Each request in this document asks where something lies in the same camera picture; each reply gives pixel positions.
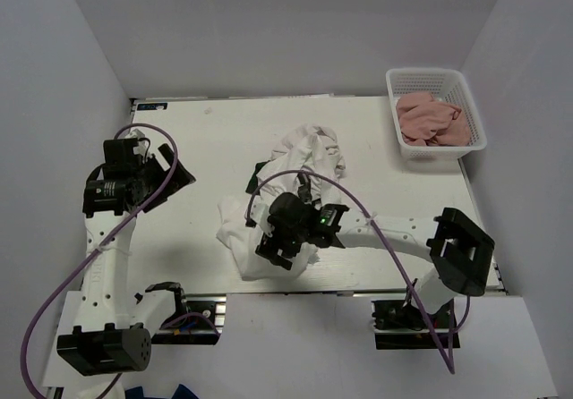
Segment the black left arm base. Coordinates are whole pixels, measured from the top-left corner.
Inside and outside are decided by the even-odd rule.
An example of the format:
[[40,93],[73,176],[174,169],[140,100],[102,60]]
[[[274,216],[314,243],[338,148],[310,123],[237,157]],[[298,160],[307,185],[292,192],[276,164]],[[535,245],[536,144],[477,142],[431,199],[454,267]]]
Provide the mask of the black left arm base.
[[153,344],[215,345],[222,333],[227,298],[224,296],[192,295],[176,282],[150,285],[145,293],[170,292],[169,301],[175,311],[163,322],[152,337]]

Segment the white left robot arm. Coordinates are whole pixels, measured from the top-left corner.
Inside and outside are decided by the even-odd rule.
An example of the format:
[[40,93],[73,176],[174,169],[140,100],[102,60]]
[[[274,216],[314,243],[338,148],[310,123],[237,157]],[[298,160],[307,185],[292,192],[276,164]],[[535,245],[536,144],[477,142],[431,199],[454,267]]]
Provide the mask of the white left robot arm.
[[181,326],[189,304],[177,282],[127,290],[130,246],[139,212],[147,213],[195,179],[167,144],[148,153],[142,137],[106,140],[104,162],[86,181],[82,212],[91,260],[71,333],[58,336],[56,352],[84,377],[145,370],[153,336]]

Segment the pink t shirt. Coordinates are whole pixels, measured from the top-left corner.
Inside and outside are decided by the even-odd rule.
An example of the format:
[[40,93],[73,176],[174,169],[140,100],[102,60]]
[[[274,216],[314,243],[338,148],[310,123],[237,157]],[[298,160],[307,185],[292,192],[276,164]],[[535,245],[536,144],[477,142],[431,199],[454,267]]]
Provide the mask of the pink t shirt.
[[396,104],[403,141],[415,147],[465,147],[471,132],[460,106],[439,101],[430,92],[402,96]]

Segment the white t shirt black print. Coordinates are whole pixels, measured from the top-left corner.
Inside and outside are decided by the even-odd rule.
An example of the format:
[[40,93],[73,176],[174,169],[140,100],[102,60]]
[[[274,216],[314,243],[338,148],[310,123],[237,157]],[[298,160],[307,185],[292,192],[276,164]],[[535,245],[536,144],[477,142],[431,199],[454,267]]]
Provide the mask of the white t shirt black print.
[[303,124],[285,136],[270,157],[254,167],[241,197],[218,203],[218,240],[230,251],[244,281],[295,278],[317,259],[318,248],[302,243],[290,232],[280,235],[269,224],[271,204],[294,202],[320,209],[339,204],[341,193],[332,184],[346,171],[337,134],[329,127]]

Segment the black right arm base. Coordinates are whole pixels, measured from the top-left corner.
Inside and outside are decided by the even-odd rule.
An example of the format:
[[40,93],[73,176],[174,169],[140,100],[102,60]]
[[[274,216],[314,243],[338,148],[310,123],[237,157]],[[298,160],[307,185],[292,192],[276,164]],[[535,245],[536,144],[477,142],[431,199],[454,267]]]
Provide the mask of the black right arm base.
[[[444,304],[430,321],[441,345],[449,349],[449,329],[453,327],[452,348],[460,347],[454,301]],[[421,312],[405,300],[372,301],[372,327],[375,347],[379,351],[437,349]]]

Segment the white green Charlie Brown shirt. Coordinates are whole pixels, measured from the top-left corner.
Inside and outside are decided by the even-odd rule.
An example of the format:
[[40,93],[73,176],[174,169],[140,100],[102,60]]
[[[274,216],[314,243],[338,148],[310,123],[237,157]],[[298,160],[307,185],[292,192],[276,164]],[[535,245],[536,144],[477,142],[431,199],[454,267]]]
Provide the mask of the white green Charlie Brown shirt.
[[252,176],[247,183],[245,192],[249,195],[260,195],[262,188],[261,183],[267,180],[272,174],[272,168],[269,166],[270,160],[262,161],[255,164]]

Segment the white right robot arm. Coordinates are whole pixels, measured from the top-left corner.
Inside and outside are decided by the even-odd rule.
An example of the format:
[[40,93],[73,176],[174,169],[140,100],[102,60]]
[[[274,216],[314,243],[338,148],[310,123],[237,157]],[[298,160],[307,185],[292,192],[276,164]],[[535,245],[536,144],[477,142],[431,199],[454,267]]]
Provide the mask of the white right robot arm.
[[427,275],[406,281],[411,298],[404,304],[405,317],[418,327],[458,295],[485,294],[495,248],[493,238],[457,208],[444,208],[434,218],[381,217],[361,204],[314,204],[293,192],[267,204],[257,189],[245,220],[261,229],[256,254],[285,270],[292,269],[305,245],[382,249],[392,257],[403,253],[431,263]]

